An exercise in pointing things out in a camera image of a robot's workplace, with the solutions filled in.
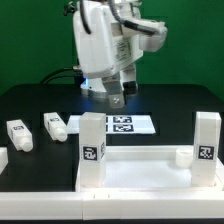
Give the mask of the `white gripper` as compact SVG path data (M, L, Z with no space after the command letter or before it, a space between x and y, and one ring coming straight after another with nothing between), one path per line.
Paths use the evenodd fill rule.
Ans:
M124 36L107 5L85 4L84 9L90 34L83 27L80 11L77 10L73 16L81 70L89 79L105 77L102 83L110 107L122 108L125 104L124 96L135 95L138 90L136 65L133 62L143 56L143 51L139 49L139 37Z

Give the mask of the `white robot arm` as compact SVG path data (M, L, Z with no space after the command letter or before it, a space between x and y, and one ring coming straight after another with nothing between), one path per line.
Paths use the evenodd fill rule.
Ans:
M139 34L125 29L121 15L132 16L129 3L78 0L73 15L77 57L85 78L82 92L106 98L122 108L126 96L137 92L135 62L143 56Z

